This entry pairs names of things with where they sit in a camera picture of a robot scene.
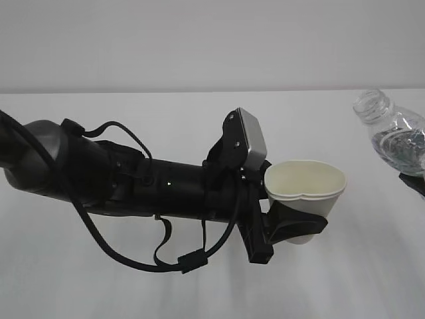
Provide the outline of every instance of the plastic bottle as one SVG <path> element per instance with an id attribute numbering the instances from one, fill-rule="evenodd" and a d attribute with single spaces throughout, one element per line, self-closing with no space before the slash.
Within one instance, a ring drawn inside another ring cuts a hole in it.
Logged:
<path id="1" fill-rule="evenodd" d="M 353 105 L 373 148 L 391 167 L 411 176 L 425 172 L 425 118 L 394 104 L 380 90 L 363 92 Z"/>

